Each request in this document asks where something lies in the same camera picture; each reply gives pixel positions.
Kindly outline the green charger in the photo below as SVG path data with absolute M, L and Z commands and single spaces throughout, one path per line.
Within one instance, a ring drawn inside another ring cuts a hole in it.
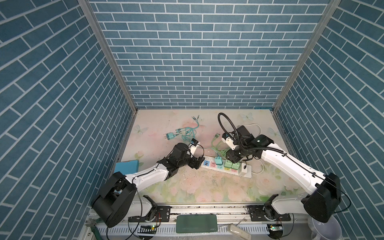
M 225 160 L 224 167 L 231 169 L 233 167 L 233 163 L 230 160 Z
M 238 170 L 240 168 L 240 165 L 240 163 L 233 163 L 231 168 L 234 170 Z

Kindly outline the white charger adapter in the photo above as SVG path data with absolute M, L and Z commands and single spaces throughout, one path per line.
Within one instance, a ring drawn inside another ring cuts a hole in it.
M 241 167 L 241 176 L 245 176 L 248 173 L 247 163 L 242 163 Z

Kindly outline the white power strip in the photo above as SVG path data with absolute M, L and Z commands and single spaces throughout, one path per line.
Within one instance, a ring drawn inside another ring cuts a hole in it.
M 242 163 L 239 162 L 241 164 L 240 168 L 238 170 L 234 170 L 234 169 L 228 169 L 228 168 L 224 167 L 225 160 L 223 160 L 223 164 L 221 166 L 219 166 L 219 165 L 215 164 L 214 159 L 215 159 L 214 157 L 205 157 L 205 160 L 202 162 L 201 167 L 206 168 L 206 169 L 210 169 L 210 170 L 214 170 L 214 171 L 219 171 L 219 172 L 235 175 L 235 176 L 239 176 L 239 177 L 245 177 L 245 178 L 251 178 L 252 177 L 252 167 L 250 165 L 248 165 L 248 173 L 245 176 L 241 176 Z

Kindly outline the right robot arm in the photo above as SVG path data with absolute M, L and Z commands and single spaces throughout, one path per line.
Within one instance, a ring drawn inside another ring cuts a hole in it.
M 224 132 L 222 141 L 230 147 L 226 158 L 233 163 L 251 156 L 281 170 L 301 186 L 305 193 L 295 197 L 274 194 L 264 204 L 267 219 L 274 221 L 280 215 L 307 214 L 326 223 L 341 202 L 340 178 L 324 174 L 302 163 L 265 135 L 254 137 L 245 126 Z

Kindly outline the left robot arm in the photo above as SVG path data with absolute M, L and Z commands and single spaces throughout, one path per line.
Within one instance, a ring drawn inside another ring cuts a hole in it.
M 148 196 L 140 197 L 139 192 L 172 178 L 184 166 L 199 169 L 205 160 L 204 156 L 195 156 L 199 146 L 195 139 L 188 145 L 178 143 L 151 168 L 128 175 L 121 172 L 112 174 L 93 200 L 93 210 L 109 228 L 131 217 L 152 221 L 157 215 L 158 205 Z

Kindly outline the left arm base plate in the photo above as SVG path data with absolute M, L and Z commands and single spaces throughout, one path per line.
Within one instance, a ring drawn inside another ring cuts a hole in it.
M 157 206 L 151 207 L 147 213 L 143 213 L 139 216 L 140 213 L 133 214 L 128 217 L 129 222 L 138 223 L 138 222 L 169 222 L 170 220 L 170 206 Z

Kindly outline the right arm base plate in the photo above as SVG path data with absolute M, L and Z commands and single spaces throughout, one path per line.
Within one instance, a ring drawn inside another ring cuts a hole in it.
M 265 205 L 249 205 L 246 207 L 247 212 L 250 214 L 252 222 L 261 221 L 291 221 L 289 214 L 280 215 L 272 207 Z

